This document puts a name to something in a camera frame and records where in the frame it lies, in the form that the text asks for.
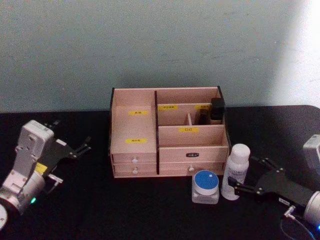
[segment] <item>clear jar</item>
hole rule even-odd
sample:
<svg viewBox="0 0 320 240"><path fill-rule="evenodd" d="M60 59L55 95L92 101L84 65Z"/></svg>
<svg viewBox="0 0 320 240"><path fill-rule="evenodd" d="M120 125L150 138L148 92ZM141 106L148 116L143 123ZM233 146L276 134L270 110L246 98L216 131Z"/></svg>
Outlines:
<svg viewBox="0 0 320 240"><path fill-rule="evenodd" d="M219 179L212 171L202 170L192 176L192 202L217 204L219 201Z"/></svg>

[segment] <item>black tabletop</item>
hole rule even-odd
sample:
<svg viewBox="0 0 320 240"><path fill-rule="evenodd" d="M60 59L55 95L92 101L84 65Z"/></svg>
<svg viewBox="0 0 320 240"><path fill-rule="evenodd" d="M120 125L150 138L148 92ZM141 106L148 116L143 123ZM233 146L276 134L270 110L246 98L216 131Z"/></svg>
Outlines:
<svg viewBox="0 0 320 240"><path fill-rule="evenodd" d="M320 109L231 107L227 114L232 144L248 145L254 156L283 166L291 180L320 190L320 176L308 168L303 154L303 144L320 133ZM39 195L0 232L1 239L287 239L279 227L287 208L277 202L243 196L228 201L220 196L216 205L195 204L191 177L114 179L107 111L0 114L1 182L13 166L21 127L32 119L60 119L56 138L76 148L91 136L92 150L74 162L61 162L54 174L64 179L63 184L49 195ZM254 184L261 172L250 162L246 183ZM304 224L320 239L314 226ZM283 228L297 239L309 239L289 220Z"/></svg>

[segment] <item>wooden organizer box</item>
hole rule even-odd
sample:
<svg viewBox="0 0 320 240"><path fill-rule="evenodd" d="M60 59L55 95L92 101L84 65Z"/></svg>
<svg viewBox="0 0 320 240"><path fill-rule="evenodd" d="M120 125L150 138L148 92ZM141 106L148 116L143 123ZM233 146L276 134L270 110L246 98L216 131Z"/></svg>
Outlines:
<svg viewBox="0 0 320 240"><path fill-rule="evenodd" d="M115 178L222 175L230 141L225 118L198 122L223 98L219 87L114 88L109 150Z"/></svg>

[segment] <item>cable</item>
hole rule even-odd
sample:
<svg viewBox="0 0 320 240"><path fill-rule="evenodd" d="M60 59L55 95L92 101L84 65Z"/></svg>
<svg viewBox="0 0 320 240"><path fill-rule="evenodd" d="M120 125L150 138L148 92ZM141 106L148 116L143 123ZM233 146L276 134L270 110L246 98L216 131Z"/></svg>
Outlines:
<svg viewBox="0 0 320 240"><path fill-rule="evenodd" d="M316 240L316 238L314 237L314 235L311 233L311 231L308 229L308 228L306 228L306 226L305 225L303 225L299 220L297 220L296 218L292 218L292 220L294 220L296 223L298 223L300 226L302 226L303 227L303 229L310 235L310 237L313 239L313 240ZM280 220L280 229L281 229L281 231L283 232L283 234L287 237L287 238L289 238L289 239L291 239L291 240L297 240L296 238L294 238L294 237L292 237L292 236L289 236L286 232L285 232L285 230L283 229L283 219L281 219Z"/></svg>

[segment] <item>white drawer knob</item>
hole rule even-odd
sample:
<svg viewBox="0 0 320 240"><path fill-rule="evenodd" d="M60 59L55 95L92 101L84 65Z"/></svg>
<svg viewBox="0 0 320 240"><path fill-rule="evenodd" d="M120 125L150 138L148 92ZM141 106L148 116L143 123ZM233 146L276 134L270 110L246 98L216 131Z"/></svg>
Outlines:
<svg viewBox="0 0 320 240"><path fill-rule="evenodd" d="M190 165L190 167L188 168L188 171L193 172L194 170L195 170L194 167L192 165Z"/></svg>
<svg viewBox="0 0 320 240"><path fill-rule="evenodd" d="M138 174L138 168L135 167L135 168L133 169L132 173L133 173L133 174Z"/></svg>

